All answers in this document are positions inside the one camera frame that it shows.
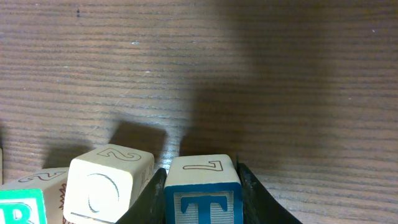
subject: blue border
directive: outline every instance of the blue border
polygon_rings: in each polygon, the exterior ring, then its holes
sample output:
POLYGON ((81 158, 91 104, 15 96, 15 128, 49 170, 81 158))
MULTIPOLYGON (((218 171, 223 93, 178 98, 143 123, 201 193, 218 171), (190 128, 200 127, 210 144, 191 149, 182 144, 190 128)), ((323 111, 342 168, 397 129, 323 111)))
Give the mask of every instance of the blue border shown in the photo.
POLYGON ((237 182, 217 184, 174 185, 164 189, 166 195, 166 223, 175 224, 174 193, 182 192, 234 192, 234 224, 243 223, 242 187, 237 182))

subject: wood grain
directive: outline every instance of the wood grain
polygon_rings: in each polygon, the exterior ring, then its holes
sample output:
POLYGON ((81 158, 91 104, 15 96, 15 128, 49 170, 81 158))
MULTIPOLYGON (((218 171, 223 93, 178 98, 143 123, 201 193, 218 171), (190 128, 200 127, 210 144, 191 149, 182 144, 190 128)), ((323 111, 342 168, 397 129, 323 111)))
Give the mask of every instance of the wood grain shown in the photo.
POLYGON ((304 223, 397 223, 396 1, 0 3, 4 180, 237 154, 304 223))

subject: green border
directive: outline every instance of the green border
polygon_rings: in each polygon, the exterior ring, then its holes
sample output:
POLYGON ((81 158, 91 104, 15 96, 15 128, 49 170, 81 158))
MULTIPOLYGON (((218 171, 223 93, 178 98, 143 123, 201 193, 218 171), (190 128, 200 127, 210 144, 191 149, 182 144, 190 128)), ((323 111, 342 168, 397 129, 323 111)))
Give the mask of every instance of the green border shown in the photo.
POLYGON ((25 190, 2 190, 0 191, 0 203, 2 199, 20 199, 20 198, 34 198, 37 203, 37 212, 39 213, 39 223, 47 224, 45 217, 44 196, 40 189, 25 189, 25 190))

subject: wooden table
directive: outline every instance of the wooden table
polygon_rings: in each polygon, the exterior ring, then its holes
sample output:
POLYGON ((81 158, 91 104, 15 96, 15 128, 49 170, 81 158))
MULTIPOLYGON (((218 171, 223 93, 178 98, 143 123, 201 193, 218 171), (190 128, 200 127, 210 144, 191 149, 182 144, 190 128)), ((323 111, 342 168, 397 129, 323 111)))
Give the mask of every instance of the wooden table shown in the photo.
POLYGON ((398 222, 397 1, 0 3, 4 180, 237 154, 304 223, 398 222))

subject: cube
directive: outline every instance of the cube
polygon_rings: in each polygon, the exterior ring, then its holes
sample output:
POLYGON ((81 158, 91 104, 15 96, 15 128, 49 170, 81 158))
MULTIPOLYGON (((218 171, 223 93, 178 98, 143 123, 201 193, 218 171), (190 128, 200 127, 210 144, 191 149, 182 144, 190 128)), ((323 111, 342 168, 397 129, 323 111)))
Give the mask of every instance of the cube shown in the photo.
POLYGON ((115 223, 152 177, 154 155, 105 145, 70 163, 65 218, 73 223, 115 223))
POLYGON ((227 155, 174 158, 164 190, 167 224, 243 223, 241 182, 227 155))
POLYGON ((62 224, 69 168, 42 169, 0 186, 0 223, 62 224))

